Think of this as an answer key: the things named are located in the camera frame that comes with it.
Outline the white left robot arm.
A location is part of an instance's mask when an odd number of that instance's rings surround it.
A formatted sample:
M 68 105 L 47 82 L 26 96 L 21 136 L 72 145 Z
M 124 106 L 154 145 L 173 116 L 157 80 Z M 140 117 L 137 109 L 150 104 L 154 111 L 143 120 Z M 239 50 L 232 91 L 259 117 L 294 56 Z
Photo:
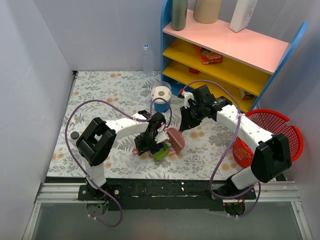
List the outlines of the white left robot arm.
M 151 115 L 141 110 L 129 118 L 104 121 L 94 118 L 75 142 L 81 157 L 86 159 L 86 182 L 90 186 L 89 194 L 95 200 L 106 196 L 106 177 L 104 161 L 116 141 L 136 134 L 134 139 L 137 154 L 140 156 L 168 140 L 165 133 L 158 138 L 158 130 L 166 123 L 165 116 L 156 112 Z

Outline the green paper scrap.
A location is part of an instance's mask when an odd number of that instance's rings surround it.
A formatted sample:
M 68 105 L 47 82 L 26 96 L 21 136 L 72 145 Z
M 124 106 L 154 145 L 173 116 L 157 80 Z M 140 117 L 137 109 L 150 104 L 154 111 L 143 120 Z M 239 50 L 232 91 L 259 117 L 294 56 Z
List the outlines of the green paper scrap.
M 161 150 L 152 154 L 156 162 L 162 161 L 170 152 L 169 148 L 162 148 Z

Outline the dark blue paper scrap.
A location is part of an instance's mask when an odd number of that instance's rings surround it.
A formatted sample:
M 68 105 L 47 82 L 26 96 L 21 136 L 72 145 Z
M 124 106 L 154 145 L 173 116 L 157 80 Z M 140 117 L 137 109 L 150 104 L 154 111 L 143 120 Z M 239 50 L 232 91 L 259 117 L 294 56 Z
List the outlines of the dark blue paper scrap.
M 161 151 L 163 148 L 154 148 L 152 150 L 150 150 L 151 155 L 154 155 L 156 153 L 158 153 L 159 151 Z

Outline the pink hand brush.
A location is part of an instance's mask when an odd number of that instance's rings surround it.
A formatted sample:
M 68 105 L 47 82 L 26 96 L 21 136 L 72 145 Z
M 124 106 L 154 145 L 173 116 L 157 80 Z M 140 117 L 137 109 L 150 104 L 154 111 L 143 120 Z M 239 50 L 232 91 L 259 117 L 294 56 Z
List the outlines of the pink hand brush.
M 169 128 L 166 131 L 169 137 L 169 143 L 171 144 L 172 148 L 174 149 L 176 154 L 179 154 L 183 148 L 185 147 L 185 139 L 182 136 L 182 133 L 176 128 Z

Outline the pink dustpan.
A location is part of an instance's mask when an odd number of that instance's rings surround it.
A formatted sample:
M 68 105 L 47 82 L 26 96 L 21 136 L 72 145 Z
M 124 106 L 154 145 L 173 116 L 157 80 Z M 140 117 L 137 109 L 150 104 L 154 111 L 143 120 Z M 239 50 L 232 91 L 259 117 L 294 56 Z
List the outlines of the pink dustpan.
M 163 148 L 163 147 L 161 147 L 161 148 L 154 148 L 154 149 L 152 149 L 152 150 L 149 150 L 147 153 L 151 156 L 151 157 L 153 157 L 154 155 L 156 155 L 157 153 L 163 153 L 163 152 L 165 152 L 165 149 Z M 169 155 L 173 155 L 173 154 L 175 154 L 176 153 L 176 151 L 175 150 L 169 150 L 168 152 L 167 152 L 167 155 L 169 156 Z M 133 155 L 137 155 L 138 154 L 138 149 L 137 148 L 135 148 L 135 149 L 133 149 L 132 150 L 132 154 Z

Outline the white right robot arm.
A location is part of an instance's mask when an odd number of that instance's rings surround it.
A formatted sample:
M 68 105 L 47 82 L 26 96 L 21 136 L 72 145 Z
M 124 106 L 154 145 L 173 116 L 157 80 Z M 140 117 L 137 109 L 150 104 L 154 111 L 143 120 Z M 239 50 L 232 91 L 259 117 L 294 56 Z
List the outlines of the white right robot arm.
M 229 99 L 214 97 L 207 85 L 191 92 L 181 89 L 178 96 L 184 100 L 180 108 L 181 132 L 199 126 L 205 118 L 212 119 L 234 132 L 233 142 L 240 138 L 253 152 L 249 167 L 231 175 L 218 189 L 211 190 L 216 198 L 237 199 L 255 184 L 268 183 L 292 166 L 289 140 L 283 133 L 273 134 L 259 127 Z

